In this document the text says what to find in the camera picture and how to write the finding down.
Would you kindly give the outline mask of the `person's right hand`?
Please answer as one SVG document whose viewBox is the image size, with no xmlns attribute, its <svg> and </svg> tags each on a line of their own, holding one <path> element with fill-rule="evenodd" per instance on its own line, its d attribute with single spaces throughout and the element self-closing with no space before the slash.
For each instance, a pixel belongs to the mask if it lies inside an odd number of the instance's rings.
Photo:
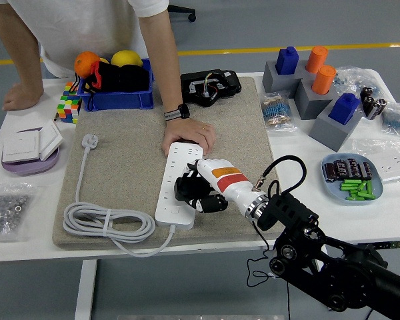
<svg viewBox="0 0 400 320">
<path fill-rule="evenodd" d="M 25 110 L 36 105 L 44 92 L 43 85 L 15 84 L 3 100 L 4 111 Z"/>
</svg>

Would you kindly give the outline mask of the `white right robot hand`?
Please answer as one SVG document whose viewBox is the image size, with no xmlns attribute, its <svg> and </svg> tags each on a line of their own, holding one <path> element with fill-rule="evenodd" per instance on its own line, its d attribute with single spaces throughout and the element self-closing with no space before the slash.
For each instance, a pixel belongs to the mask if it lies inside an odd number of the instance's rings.
<svg viewBox="0 0 400 320">
<path fill-rule="evenodd" d="M 228 160 L 198 159 L 188 163 L 174 184 L 175 198 L 200 213 L 224 211 L 234 202 L 240 213 L 250 218 L 268 202 L 266 194 L 255 188 Z"/>
</svg>

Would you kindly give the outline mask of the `person's left hand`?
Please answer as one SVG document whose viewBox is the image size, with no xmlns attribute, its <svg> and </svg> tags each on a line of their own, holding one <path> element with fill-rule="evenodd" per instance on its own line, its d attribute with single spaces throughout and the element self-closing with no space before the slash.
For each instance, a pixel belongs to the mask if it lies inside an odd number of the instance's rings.
<svg viewBox="0 0 400 320">
<path fill-rule="evenodd" d="M 171 144 L 180 139 L 194 141 L 203 149 L 203 154 L 207 155 L 213 149 L 217 134 L 214 126 L 195 119 L 169 120 L 166 122 L 162 142 L 165 156 L 168 156 Z"/>
</svg>

